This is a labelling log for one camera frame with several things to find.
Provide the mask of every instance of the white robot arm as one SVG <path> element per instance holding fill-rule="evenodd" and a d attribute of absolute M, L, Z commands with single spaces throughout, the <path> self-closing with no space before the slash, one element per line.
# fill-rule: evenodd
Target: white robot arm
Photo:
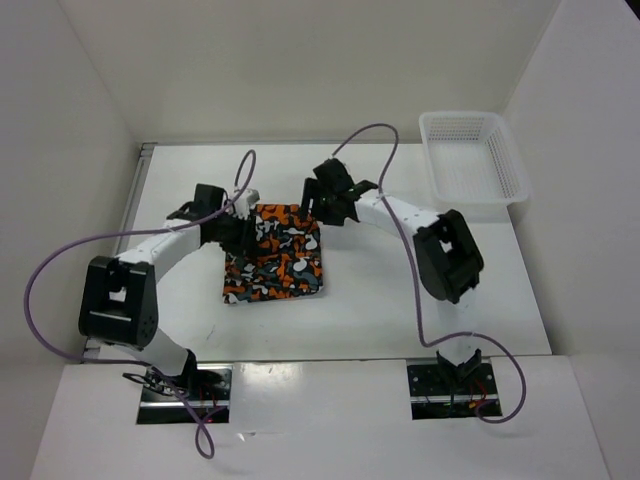
<path fill-rule="evenodd" d="M 197 185 L 194 200 L 169 215 L 167 231 L 147 238 L 116 257 L 96 257 L 87 269 L 79 329 L 107 345 L 157 367 L 187 388 L 195 370 L 195 355 L 175 343 L 159 328 L 156 284 L 180 260 L 207 242 L 218 242 L 233 254 L 250 253 L 255 246 L 255 217 L 259 199 L 247 189 L 236 201 L 233 213 L 225 213 L 200 225 L 222 207 L 223 189 Z"/>
<path fill-rule="evenodd" d="M 347 218 L 374 225 L 398 236 L 398 228 L 377 192 L 367 180 L 355 184 L 345 166 L 336 158 L 314 169 L 316 178 L 307 178 L 301 213 L 307 211 L 329 225 L 344 225 Z M 416 259 L 420 281 L 437 300 L 440 321 L 448 333 L 475 330 L 473 303 L 479 273 L 484 262 L 462 215 L 450 210 L 440 214 L 416 207 L 389 195 L 385 200 L 394 211 Z M 471 349 L 469 337 L 459 337 L 443 344 L 438 351 L 451 368 L 480 360 Z"/>

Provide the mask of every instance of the black clamp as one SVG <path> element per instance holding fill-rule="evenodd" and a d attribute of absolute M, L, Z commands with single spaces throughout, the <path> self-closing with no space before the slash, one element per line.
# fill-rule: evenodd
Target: black clamp
<path fill-rule="evenodd" d="M 307 178 L 302 191 L 300 215 L 311 216 L 326 225 L 343 226 L 350 218 L 358 221 L 355 202 L 378 186 L 369 180 L 354 183 L 344 164 L 337 158 L 325 160 L 313 169 L 316 178 Z"/>
<path fill-rule="evenodd" d="M 473 356 L 460 365 L 454 365 L 449 360 L 440 355 L 440 352 L 436 352 L 436 361 L 440 367 L 440 374 L 442 379 L 449 386 L 450 389 L 456 389 L 462 385 L 469 376 L 482 364 L 482 352 L 479 348 L 476 349 Z"/>
<path fill-rule="evenodd" d="M 169 377 L 172 385 L 169 385 L 165 381 L 165 377 L 159 375 L 153 369 L 147 369 L 144 375 L 123 373 L 122 376 L 163 397 L 175 397 L 174 389 L 177 388 L 187 398 L 198 398 L 199 394 L 204 394 L 207 398 L 211 398 L 215 393 L 214 386 L 223 381 L 222 376 L 217 372 L 199 370 L 196 356 L 191 350 L 187 350 L 187 360 L 184 363 L 182 372 L 174 377 Z M 225 387 L 226 390 L 229 390 L 229 385 L 225 385 Z"/>
<path fill-rule="evenodd" d="M 458 303 L 478 285 L 484 260 L 460 212 L 438 215 L 437 222 L 418 229 L 413 244 L 420 281 L 436 299 Z"/>
<path fill-rule="evenodd" d="M 224 188 L 198 183 L 193 194 L 193 201 L 185 203 L 178 210 L 167 215 L 167 220 L 177 218 L 195 222 L 205 218 L 222 208 L 222 201 L 226 194 Z"/>

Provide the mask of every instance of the white plastic basket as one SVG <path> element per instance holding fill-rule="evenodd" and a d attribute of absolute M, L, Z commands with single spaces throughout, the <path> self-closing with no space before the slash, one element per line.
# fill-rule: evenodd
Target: white plastic basket
<path fill-rule="evenodd" d="M 436 201 L 499 206 L 529 196 L 520 155 L 500 115 L 423 113 L 420 133 Z"/>

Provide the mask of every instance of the white tabletop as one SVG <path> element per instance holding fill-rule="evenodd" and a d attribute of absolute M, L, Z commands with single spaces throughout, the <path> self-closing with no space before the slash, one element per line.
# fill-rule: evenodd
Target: white tabletop
<path fill-rule="evenodd" d="M 568 359 L 520 362 L 529 395 L 505 425 L 412 421 L 401 360 L 236 364 L 229 423 L 209 427 L 212 461 L 193 424 L 135 424 L 141 387 L 120 373 L 140 367 L 67 366 L 31 478 L 607 479 Z M 492 363 L 510 411 L 518 376 L 506 358 Z"/>
<path fill-rule="evenodd" d="M 133 226 L 158 227 L 193 197 L 196 183 L 231 190 L 243 154 L 254 148 L 251 183 L 265 203 L 299 203 L 305 177 L 333 145 L 201 145 L 155 148 Z M 355 181 L 377 182 L 390 146 L 354 144 L 340 159 Z M 416 205 L 428 205 L 427 173 L 420 145 L 401 145 L 385 188 Z M 514 354 L 550 354 L 520 249 L 506 209 L 491 221 L 470 223 L 485 260 L 476 312 L 479 332 Z M 408 263 L 399 240 L 348 221 L 321 226 L 325 288 L 297 300 L 225 305 L 224 255 L 205 245 L 158 285 L 160 325 L 201 361 L 272 361 L 416 358 L 433 356 L 418 342 Z M 135 245 L 139 239 L 131 240 Z M 446 333 L 435 302 L 422 291 L 425 332 Z M 500 352 L 479 343 L 485 355 Z"/>

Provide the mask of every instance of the orange camouflage fabric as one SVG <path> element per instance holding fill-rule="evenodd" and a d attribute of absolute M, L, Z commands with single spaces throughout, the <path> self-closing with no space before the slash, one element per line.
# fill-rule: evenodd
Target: orange camouflage fabric
<path fill-rule="evenodd" d="M 225 303 L 312 295 L 322 288 L 320 228 L 299 205 L 256 205 L 255 258 L 227 254 Z"/>

